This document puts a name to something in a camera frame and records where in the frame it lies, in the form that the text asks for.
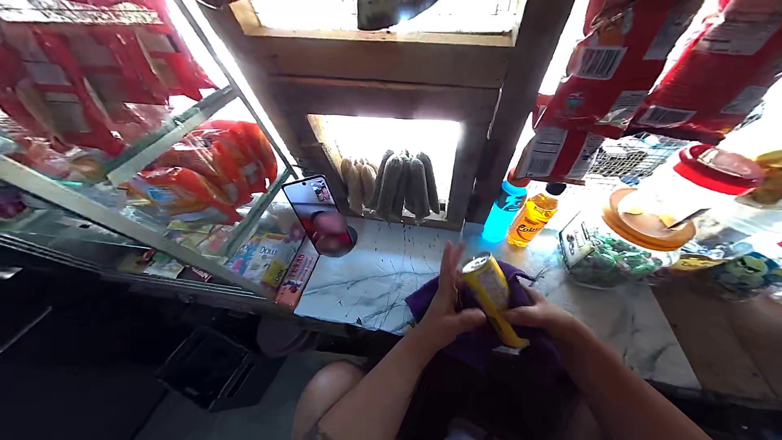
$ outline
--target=smartphone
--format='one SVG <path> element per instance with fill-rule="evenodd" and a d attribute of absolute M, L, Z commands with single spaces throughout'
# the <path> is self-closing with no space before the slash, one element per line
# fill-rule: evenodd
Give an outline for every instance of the smartphone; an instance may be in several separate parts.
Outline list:
<path fill-rule="evenodd" d="M 286 183 L 282 192 L 319 254 L 338 257 L 353 248 L 347 220 L 334 203 L 326 177 L 314 175 Z"/>

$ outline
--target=white counter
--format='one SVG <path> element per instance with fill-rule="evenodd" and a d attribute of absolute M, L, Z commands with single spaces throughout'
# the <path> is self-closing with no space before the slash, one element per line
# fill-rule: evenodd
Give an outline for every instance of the white counter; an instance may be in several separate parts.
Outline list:
<path fill-rule="evenodd" d="M 439 273 L 446 241 L 467 243 L 466 256 L 491 251 L 531 276 L 535 288 L 591 327 L 646 379 L 700 388 L 681 346 L 648 286 L 595 290 L 569 282 L 557 234 L 545 229 L 526 249 L 480 238 L 482 225 L 462 233 L 351 218 L 356 247 L 344 257 L 321 257 L 296 314 L 401 334 L 412 321 L 404 299 Z"/>

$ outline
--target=can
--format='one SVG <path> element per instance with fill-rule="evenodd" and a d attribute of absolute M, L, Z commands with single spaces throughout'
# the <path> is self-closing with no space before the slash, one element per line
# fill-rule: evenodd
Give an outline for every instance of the can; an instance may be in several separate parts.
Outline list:
<path fill-rule="evenodd" d="M 491 252 L 481 252 L 461 268 L 461 278 L 475 294 L 486 319 L 489 320 L 503 344 L 513 348 L 524 348 L 529 341 L 520 338 L 511 324 L 502 316 L 508 310 L 511 295 L 508 280 Z"/>

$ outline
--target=yellow bottle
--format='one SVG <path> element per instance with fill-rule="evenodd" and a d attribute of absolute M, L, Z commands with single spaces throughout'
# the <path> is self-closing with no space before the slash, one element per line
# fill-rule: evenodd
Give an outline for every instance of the yellow bottle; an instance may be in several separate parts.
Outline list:
<path fill-rule="evenodd" d="M 564 183 L 549 183 L 542 193 L 527 199 L 524 209 L 513 219 L 508 229 L 508 242 L 526 247 L 557 212 L 558 201 L 554 196 L 565 191 Z"/>

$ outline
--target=hand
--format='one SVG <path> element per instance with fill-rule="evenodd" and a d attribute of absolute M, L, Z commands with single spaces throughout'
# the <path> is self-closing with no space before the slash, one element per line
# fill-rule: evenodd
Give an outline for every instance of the hand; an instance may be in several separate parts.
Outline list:
<path fill-rule="evenodd" d="M 464 251 L 463 243 L 455 248 L 450 241 L 446 243 L 443 260 L 440 263 L 439 288 L 429 309 L 426 310 L 424 319 L 410 333 L 434 352 L 453 342 L 459 334 L 472 330 L 486 321 L 486 315 L 479 308 L 467 308 L 456 313 L 455 304 L 458 299 L 456 286 L 460 278 L 457 265 Z"/>
<path fill-rule="evenodd" d="M 562 307 L 548 301 L 539 291 L 522 286 L 533 305 L 512 308 L 504 313 L 511 324 L 539 327 L 549 331 L 552 337 L 564 335 L 578 323 L 578 319 Z"/>

